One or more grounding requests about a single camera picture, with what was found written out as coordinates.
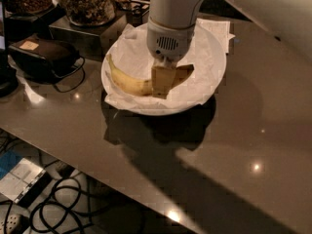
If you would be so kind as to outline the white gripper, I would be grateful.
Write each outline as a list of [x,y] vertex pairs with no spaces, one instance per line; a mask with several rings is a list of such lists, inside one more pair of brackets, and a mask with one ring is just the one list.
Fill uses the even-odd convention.
[[176,64],[187,54],[194,35],[195,25],[173,28],[162,25],[152,18],[147,23],[147,48],[155,59],[151,68],[152,95],[167,98],[176,77]]

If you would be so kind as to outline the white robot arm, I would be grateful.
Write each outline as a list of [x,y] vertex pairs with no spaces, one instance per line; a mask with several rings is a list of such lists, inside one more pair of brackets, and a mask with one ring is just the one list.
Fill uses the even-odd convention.
[[170,74],[185,57],[193,39],[199,13],[250,20],[312,58],[312,0],[149,0],[147,48],[156,68],[153,95],[164,98],[173,83]]

